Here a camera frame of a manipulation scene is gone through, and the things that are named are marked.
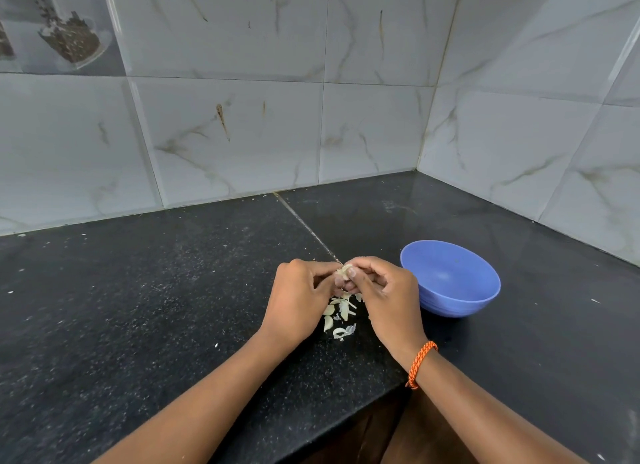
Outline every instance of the countertop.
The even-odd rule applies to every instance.
[[[91,462],[242,346],[280,262],[324,244],[397,263],[417,239],[502,280],[476,315],[423,312],[441,353],[588,461],[638,461],[637,267],[417,172],[281,195],[306,225],[257,195],[0,238],[0,461]],[[354,337],[318,328],[276,370],[213,462],[281,460],[404,383],[357,312]]]

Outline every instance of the orange bracelet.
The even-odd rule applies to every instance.
[[[413,360],[413,364],[411,365],[411,369],[409,370],[409,381],[406,382],[405,387],[409,387],[412,390],[417,390],[418,385],[415,384],[415,377],[418,376],[418,370],[420,369],[420,365],[422,364],[422,360],[427,355],[431,348],[436,348],[438,350],[438,346],[433,341],[428,341],[427,344],[422,346],[420,351],[418,351],[418,356]]]

